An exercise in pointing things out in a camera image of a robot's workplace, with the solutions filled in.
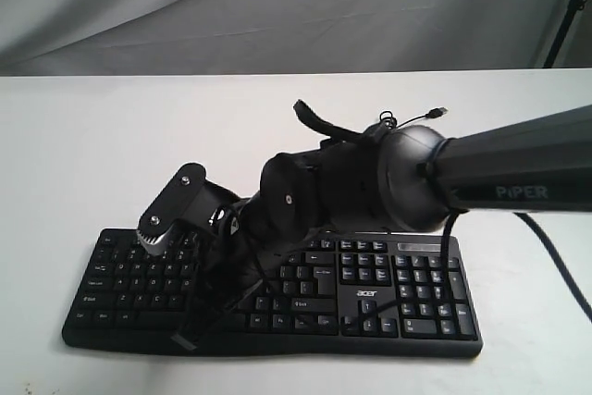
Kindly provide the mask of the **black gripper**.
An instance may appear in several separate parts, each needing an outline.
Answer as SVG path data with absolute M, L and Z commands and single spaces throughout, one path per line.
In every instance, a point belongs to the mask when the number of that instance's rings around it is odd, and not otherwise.
M 188 352 L 221 328 L 278 268 L 278 233 L 257 196 L 220 205 L 214 235 L 198 244 L 187 308 L 171 336 Z

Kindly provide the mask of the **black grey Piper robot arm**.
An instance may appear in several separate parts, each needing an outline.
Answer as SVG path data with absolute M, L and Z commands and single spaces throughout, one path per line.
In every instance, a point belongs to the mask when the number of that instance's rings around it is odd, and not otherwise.
M 198 260 L 174 340 L 198 349 L 288 254 L 326 231 L 450 231 L 473 209 L 587 212 L 591 208 L 591 110 L 447 139 L 425 126 L 386 121 L 357 133 L 318 117 L 298 119 L 324 135 L 318 149 L 280 153 L 258 192 L 241 199 L 182 166 L 162 191 L 166 237 Z

